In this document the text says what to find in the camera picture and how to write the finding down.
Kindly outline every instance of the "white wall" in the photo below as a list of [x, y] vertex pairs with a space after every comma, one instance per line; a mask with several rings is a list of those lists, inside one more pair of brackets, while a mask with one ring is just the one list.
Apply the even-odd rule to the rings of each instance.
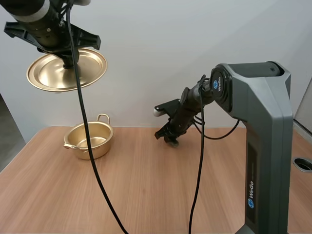
[[312, 132], [312, 79], [296, 113], [296, 120]]
[[[162, 126], [157, 104], [179, 98], [218, 63], [275, 60], [292, 72], [295, 112], [312, 74], [310, 0], [93, 0], [75, 6], [72, 23], [102, 39], [104, 77], [83, 89], [89, 119], [108, 113], [114, 126]], [[0, 22], [13, 20], [0, 9]], [[77, 93], [38, 90], [26, 79], [40, 53], [0, 33], [0, 93], [25, 141], [50, 125], [82, 121]], [[216, 104], [210, 127], [235, 123]]]

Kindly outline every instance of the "gold pot lid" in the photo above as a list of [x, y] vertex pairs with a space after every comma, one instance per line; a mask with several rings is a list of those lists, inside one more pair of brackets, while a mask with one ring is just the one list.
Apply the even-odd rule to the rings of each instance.
[[[107, 62], [99, 52], [83, 48], [79, 49], [78, 68], [83, 88], [104, 75]], [[77, 89], [74, 70], [63, 68], [63, 61], [51, 54], [40, 57], [30, 65], [27, 79], [36, 88], [45, 91], [66, 92]]]

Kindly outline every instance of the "pot handle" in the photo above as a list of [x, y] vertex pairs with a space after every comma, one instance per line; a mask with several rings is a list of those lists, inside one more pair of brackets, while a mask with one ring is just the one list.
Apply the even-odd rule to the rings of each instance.
[[108, 116], [107, 114], [99, 114], [99, 115], [97, 116], [97, 121], [99, 121], [99, 118], [100, 118], [101, 116], [106, 116], [106, 117], [107, 117], [107, 123], [109, 124], [109, 116]]
[[71, 145], [71, 144], [67, 144], [67, 143], [64, 143], [64, 147], [66, 149], [80, 150], [76, 145]]

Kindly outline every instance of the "gray robot arm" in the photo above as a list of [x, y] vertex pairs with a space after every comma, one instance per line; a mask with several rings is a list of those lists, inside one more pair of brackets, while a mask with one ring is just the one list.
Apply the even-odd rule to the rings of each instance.
[[[216, 101], [247, 128], [245, 224], [237, 234], [286, 234], [293, 113], [291, 74], [274, 62], [220, 64], [203, 77], [204, 104]], [[156, 106], [168, 123], [156, 132], [166, 142], [191, 126], [200, 112], [197, 84], [186, 88], [181, 100]]]

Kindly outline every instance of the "blue logo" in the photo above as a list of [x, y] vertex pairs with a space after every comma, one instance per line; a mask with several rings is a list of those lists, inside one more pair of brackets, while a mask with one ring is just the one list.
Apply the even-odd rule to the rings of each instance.
[[248, 199], [247, 202], [248, 202], [249, 207], [253, 209], [254, 208], [254, 202], [250, 198]]
[[217, 89], [217, 88], [218, 88], [218, 81], [217, 81], [217, 80], [214, 80], [213, 85], [214, 85], [214, 89]]

